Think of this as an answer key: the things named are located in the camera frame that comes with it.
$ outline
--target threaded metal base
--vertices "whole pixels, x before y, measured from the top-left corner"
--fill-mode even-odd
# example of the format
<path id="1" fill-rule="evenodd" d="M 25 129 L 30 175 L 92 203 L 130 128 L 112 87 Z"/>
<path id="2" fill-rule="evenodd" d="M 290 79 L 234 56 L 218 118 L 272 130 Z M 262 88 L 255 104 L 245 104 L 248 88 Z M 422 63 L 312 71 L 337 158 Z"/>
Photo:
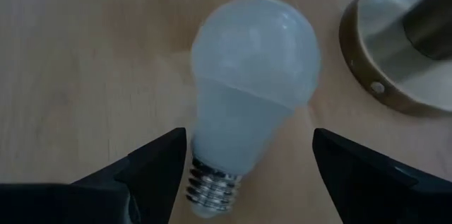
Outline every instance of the threaded metal base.
<path id="1" fill-rule="evenodd" d="M 242 176 L 229 175 L 193 158 L 186 197 L 213 216 L 231 210 Z"/>

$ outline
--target silver metal cylinder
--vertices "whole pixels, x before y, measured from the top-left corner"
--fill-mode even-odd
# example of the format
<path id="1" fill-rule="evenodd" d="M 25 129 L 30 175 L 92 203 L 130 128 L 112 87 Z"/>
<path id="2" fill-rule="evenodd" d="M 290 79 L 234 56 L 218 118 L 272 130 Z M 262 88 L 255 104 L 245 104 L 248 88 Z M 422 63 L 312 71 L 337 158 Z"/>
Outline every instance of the silver metal cylinder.
<path id="1" fill-rule="evenodd" d="M 186 197 L 214 216 L 232 209 L 242 176 L 216 170 L 193 158 Z"/>
<path id="2" fill-rule="evenodd" d="M 413 47 L 431 59 L 452 57 L 452 0 L 421 0 L 403 19 Z"/>

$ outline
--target wooden table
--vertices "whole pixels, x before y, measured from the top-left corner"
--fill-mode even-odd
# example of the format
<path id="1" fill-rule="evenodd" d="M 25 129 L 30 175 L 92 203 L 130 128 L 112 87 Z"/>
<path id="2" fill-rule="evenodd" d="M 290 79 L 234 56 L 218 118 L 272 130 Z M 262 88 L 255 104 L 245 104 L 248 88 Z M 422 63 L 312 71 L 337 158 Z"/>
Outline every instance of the wooden table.
<path id="1" fill-rule="evenodd" d="M 0 181 L 72 182 L 176 126 L 190 131 L 190 46 L 227 1 L 0 0 Z M 452 119 L 388 109 L 345 65 L 338 24 L 352 0 L 283 1 L 316 31 L 318 90 L 277 132 L 231 214 L 195 217 L 183 179 L 171 223 L 340 223 L 311 150 L 316 127 L 452 179 Z"/>

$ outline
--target light bulb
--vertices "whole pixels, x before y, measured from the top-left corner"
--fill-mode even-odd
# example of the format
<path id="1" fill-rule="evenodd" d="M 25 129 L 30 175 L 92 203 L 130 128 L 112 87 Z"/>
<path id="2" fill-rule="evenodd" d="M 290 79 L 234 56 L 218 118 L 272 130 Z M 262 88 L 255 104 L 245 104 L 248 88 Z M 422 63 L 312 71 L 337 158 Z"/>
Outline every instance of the light bulb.
<path id="1" fill-rule="evenodd" d="M 198 121 L 187 198 L 210 218 L 231 210 L 242 176 L 275 129 L 317 86 L 311 25 L 278 0 L 234 0 L 214 11 L 191 50 Z"/>

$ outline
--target screw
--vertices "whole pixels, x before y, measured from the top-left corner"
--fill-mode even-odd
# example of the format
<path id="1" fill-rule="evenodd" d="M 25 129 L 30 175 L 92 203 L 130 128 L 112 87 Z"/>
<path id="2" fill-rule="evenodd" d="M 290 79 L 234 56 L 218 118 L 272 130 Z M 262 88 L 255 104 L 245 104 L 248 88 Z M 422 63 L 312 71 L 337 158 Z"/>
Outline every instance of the screw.
<path id="1" fill-rule="evenodd" d="M 380 82 L 372 82 L 370 84 L 370 88 L 376 93 L 376 94 L 382 94 L 385 91 L 384 85 Z"/>

